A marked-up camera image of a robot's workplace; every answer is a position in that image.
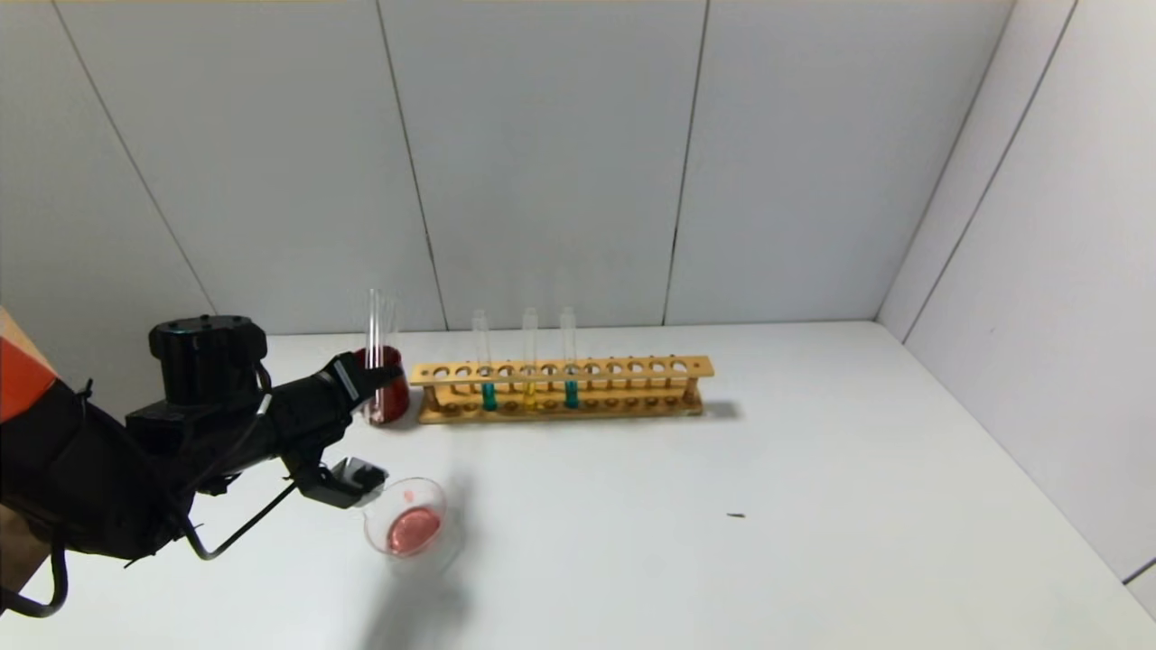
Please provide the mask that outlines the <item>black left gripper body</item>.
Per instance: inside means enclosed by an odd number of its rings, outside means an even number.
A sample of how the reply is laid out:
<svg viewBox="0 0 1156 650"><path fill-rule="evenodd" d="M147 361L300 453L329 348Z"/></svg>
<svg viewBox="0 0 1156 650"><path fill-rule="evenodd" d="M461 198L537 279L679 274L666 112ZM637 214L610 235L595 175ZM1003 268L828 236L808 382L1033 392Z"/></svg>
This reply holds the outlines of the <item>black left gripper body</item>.
<svg viewBox="0 0 1156 650"><path fill-rule="evenodd" d="M379 387L351 350L331 359L317 374L273 387L268 408L271 456L313 457L343 440L351 413Z"/></svg>

